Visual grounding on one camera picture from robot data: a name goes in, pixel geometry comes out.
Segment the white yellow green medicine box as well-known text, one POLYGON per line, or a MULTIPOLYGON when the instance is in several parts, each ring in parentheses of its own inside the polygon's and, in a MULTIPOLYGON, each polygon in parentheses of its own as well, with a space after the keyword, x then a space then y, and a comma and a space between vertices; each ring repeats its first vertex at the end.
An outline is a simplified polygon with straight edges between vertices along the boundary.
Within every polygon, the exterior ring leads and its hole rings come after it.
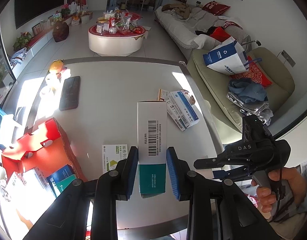
POLYGON ((103 145, 102 146, 102 170, 106 173, 114 170, 119 161, 128 156, 127 144, 103 145))

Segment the long blue white medicine box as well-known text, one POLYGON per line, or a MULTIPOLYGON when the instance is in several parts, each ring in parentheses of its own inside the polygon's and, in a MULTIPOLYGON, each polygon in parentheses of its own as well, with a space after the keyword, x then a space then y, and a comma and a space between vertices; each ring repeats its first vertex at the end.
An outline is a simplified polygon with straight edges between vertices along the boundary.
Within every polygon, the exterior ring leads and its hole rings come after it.
POLYGON ((167 112, 181 131, 196 125, 200 120, 193 108, 194 104, 194 98, 186 90, 168 93, 167 112))

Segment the small white orange medicine box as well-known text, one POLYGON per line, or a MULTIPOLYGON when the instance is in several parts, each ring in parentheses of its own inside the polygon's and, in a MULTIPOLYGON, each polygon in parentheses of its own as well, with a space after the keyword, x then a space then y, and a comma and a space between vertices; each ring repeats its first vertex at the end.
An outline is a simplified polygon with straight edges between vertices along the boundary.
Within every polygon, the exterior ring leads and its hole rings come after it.
POLYGON ((168 94, 169 94, 169 91, 159 89, 159 91, 158 91, 158 101, 167 101, 168 98, 169 98, 168 94))

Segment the blue folded clothes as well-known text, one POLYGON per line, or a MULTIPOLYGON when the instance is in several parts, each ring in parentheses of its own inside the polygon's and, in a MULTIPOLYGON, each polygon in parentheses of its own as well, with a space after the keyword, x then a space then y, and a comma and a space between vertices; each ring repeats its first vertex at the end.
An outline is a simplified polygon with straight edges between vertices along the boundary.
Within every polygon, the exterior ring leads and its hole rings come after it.
POLYGON ((268 100, 264 87, 259 83, 254 83, 251 79, 231 79, 228 83, 228 89, 243 103, 264 102, 268 100))

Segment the red cardboard fruit box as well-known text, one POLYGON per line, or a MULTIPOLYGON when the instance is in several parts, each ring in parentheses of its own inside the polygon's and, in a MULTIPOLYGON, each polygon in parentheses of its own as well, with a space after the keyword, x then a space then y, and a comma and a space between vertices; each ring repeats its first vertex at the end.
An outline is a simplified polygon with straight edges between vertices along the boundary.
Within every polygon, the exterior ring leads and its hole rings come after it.
POLYGON ((54 118, 40 124, 2 152, 6 170, 7 199, 21 227, 30 230, 56 199, 47 177, 70 165, 76 177, 86 181, 69 138, 54 118))

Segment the red embroidered cushion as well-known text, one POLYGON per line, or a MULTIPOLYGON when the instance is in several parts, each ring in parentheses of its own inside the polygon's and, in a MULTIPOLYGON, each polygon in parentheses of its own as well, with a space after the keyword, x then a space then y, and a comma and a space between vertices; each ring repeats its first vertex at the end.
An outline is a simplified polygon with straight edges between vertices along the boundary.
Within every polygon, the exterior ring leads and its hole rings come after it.
POLYGON ((261 84, 264 88, 267 88, 273 84, 271 79, 267 77, 265 72, 262 70, 260 67, 260 64, 255 63, 252 61, 249 64, 249 68, 247 72, 239 73, 239 74, 234 74, 230 76, 232 79, 241 79, 241 78, 247 78, 251 79, 254 83, 259 83, 261 84))

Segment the beige sofa chair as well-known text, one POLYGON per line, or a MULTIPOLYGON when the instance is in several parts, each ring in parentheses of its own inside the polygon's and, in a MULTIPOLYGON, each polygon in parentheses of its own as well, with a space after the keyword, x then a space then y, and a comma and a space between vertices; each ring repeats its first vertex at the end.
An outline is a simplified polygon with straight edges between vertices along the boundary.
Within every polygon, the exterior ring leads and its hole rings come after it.
POLYGON ((220 136, 242 132, 244 114, 256 115, 270 125, 277 110, 295 90, 292 75, 268 49, 259 47, 247 53, 249 70, 226 75, 207 66, 208 53, 195 49, 186 65, 210 109, 220 136))

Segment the black smartphone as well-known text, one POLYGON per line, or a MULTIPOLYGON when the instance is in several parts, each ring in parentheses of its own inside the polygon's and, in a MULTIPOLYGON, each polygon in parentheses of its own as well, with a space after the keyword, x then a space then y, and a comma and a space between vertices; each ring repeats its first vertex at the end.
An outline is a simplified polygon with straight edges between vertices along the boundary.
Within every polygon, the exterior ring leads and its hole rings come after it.
POLYGON ((80 84, 80 76, 70 77, 64 81, 58 108, 60 111, 76 109, 78 107, 80 84))

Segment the blue white paper bag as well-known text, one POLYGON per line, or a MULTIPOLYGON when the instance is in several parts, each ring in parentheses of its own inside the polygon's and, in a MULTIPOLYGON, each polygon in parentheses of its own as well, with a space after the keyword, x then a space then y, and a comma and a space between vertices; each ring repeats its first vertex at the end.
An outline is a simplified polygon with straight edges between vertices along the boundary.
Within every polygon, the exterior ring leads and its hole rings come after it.
POLYGON ((249 68, 245 50, 233 37, 203 55, 206 66, 224 75, 244 73, 249 68))

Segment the orange fruit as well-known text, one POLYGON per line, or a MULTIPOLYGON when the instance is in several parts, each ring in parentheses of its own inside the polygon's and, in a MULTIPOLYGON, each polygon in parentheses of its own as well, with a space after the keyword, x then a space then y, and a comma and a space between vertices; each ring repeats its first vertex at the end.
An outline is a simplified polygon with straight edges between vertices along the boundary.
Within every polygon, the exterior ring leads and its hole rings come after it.
POLYGON ((49 73, 58 74, 62 71, 63 67, 64 62, 62 60, 54 60, 49 67, 49 73))

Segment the round white coffee table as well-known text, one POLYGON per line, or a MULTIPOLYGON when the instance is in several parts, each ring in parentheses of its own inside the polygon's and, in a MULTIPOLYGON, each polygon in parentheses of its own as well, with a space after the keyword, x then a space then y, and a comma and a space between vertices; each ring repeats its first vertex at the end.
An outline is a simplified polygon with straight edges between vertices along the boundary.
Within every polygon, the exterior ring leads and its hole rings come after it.
POLYGON ((131 15, 131 30, 124 34, 122 30, 114 34, 106 30, 98 33, 99 22, 91 26, 88 30, 89 49, 100 56, 129 56, 138 51, 143 45, 147 31, 141 25, 132 27, 132 22, 141 19, 139 14, 132 12, 128 15, 131 15))

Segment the white long sofa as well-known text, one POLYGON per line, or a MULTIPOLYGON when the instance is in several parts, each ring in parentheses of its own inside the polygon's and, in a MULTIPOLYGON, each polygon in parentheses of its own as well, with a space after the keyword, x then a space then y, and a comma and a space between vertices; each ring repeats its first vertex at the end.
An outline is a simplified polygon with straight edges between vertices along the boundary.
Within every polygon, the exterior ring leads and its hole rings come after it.
POLYGON ((212 50, 221 42, 206 35, 211 27, 223 27, 224 31, 241 44, 246 52, 252 49, 250 35, 242 28, 238 18, 215 16, 202 8, 190 6, 187 19, 182 19, 175 9, 155 11, 156 20, 173 39, 182 54, 188 60, 194 49, 212 50))

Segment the red square pillow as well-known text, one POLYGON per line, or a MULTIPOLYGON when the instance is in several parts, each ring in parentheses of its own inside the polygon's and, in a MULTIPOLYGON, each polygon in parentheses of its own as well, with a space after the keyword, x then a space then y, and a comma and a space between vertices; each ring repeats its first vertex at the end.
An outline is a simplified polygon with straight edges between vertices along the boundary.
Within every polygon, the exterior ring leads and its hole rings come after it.
POLYGON ((218 3, 216 1, 211 1, 205 4, 202 9, 213 14, 214 16, 219 16, 226 12, 228 9, 230 9, 230 6, 218 3))

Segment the dark red bag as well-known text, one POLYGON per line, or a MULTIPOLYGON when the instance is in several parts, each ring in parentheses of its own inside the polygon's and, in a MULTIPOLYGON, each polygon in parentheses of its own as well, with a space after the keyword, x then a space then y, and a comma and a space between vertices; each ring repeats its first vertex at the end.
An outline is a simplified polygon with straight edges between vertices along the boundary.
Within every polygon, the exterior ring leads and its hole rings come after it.
POLYGON ((66 22, 57 21, 54 24, 53 38, 55 42, 65 40, 69 35, 69 25, 66 22))

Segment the potted green plant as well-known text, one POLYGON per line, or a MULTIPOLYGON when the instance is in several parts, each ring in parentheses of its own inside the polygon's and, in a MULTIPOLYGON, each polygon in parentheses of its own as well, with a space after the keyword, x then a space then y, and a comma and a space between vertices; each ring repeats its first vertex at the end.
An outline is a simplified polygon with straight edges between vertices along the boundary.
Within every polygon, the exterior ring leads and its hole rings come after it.
POLYGON ((13 50, 18 51, 28 46, 28 43, 32 39, 32 35, 29 32, 21 33, 20 37, 16 38, 13 44, 13 50))

